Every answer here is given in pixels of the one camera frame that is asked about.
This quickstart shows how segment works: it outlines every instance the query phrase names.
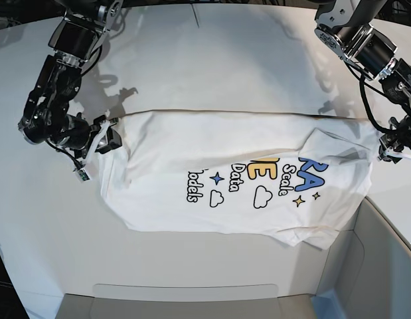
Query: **white t-shirt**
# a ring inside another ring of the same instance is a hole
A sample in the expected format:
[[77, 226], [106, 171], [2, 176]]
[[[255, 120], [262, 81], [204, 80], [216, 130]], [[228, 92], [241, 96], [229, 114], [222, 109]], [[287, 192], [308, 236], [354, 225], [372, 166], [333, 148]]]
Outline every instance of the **white t-shirt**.
[[130, 229], [263, 234], [327, 249], [370, 187], [367, 121], [154, 111], [100, 156], [101, 194]]

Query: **cloud graphic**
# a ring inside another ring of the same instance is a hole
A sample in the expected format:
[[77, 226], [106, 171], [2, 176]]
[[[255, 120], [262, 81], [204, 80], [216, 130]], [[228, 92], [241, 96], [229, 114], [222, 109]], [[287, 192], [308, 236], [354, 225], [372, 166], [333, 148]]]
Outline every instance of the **cloud graphic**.
[[263, 208], [267, 206], [269, 200], [271, 200], [273, 194], [268, 191], [264, 186], [258, 186], [256, 188], [256, 194], [254, 196], [254, 208]]
[[217, 207], [218, 204], [221, 204], [224, 201], [224, 197], [221, 195], [221, 192], [212, 190], [210, 193], [210, 206]]

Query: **yellow star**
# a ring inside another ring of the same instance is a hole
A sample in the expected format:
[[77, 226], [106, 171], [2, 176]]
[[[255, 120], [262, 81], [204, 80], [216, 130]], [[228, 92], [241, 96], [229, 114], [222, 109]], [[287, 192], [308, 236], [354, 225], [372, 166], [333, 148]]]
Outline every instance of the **yellow star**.
[[293, 202], [294, 202], [294, 203], [297, 203], [297, 207], [299, 206], [299, 204], [305, 203], [305, 201], [303, 201], [303, 200], [301, 199], [301, 196], [299, 196], [298, 199], [296, 199], [296, 200], [293, 201]]

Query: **blue star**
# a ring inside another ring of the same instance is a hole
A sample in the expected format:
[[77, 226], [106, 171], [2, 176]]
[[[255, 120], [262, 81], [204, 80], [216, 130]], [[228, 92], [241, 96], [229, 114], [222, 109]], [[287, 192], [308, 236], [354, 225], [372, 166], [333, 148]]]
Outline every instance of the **blue star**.
[[219, 181], [224, 180], [224, 178], [221, 178], [220, 176], [218, 176], [218, 172], [215, 176], [210, 177], [211, 179], [213, 179], [216, 182], [216, 185], [219, 183]]

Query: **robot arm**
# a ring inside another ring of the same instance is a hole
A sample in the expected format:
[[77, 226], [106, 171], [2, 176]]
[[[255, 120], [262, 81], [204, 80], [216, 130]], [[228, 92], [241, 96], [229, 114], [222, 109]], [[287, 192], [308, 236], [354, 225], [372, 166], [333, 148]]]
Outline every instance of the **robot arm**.
[[[360, 90], [369, 120], [382, 133], [380, 160], [397, 163], [404, 147], [411, 149], [411, 66], [397, 60], [397, 47], [378, 32], [370, 22], [386, 0], [312, 0], [320, 4], [315, 20], [315, 34], [351, 72], [360, 74]], [[390, 120], [390, 128], [379, 126], [367, 102], [366, 80], [378, 80], [384, 97], [398, 104], [407, 114], [403, 120]]]
[[[107, 121], [101, 116], [89, 125], [81, 114], [71, 116], [67, 111], [80, 89], [82, 77], [100, 58], [102, 43], [122, 7], [122, 0], [59, 2], [67, 10], [48, 44], [55, 53], [48, 55], [43, 64], [18, 128], [29, 143], [46, 142], [70, 157], [84, 181], [89, 179], [84, 166], [93, 152], [104, 154], [122, 145], [120, 135], [110, 127], [118, 120]], [[83, 72], [83, 66], [91, 59], [93, 64]]]

